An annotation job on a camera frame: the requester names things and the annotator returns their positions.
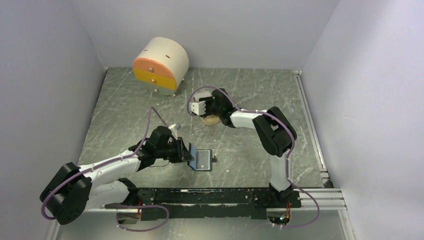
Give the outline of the black leather card holder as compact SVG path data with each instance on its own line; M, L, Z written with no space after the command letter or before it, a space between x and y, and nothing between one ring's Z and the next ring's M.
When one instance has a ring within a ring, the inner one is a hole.
M210 172L213 170L213 163L217 162L217 157L211 149L198 149L192 143L189 144L189 153L193 157L187 165L198 172Z

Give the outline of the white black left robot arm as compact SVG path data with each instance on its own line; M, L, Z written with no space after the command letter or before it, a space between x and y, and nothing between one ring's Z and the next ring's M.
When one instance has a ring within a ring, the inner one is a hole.
M194 159L177 136L180 127L178 123L158 126L145 141L100 162L64 164L40 194L41 213L66 225L83 212L101 206L140 206L139 189L126 175L146 169L156 160L176 164Z

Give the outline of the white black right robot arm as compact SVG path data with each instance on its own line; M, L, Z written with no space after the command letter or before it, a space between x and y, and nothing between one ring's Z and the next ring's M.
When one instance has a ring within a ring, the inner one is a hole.
M187 101L187 112L202 118L218 117L229 128L255 130L271 160L270 202L275 207L282 207L294 190L289 167L297 139L293 126L276 106L266 110L247 110L238 107L225 89L208 89L203 86L192 92Z

